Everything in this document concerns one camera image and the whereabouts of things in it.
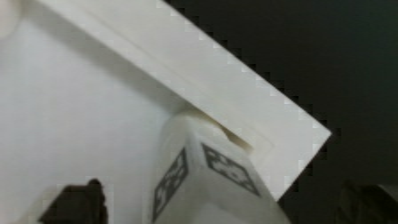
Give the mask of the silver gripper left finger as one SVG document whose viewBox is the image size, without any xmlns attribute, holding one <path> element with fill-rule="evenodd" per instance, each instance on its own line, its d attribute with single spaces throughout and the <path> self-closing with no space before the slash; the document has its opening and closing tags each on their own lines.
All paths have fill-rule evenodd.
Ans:
<svg viewBox="0 0 398 224">
<path fill-rule="evenodd" d="M 103 185 L 68 185 L 39 217 L 41 224 L 108 224 Z"/>
</svg>

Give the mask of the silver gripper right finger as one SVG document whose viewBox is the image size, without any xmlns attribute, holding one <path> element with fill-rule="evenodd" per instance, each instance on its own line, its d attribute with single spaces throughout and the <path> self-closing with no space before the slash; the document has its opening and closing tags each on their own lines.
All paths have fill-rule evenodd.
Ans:
<svg viewBox="0 0 398 224">
<path fill-rule="evenodd" d="M 345 183 L 336 224 L 398 224 L 398 185 Z"/>
</svg>

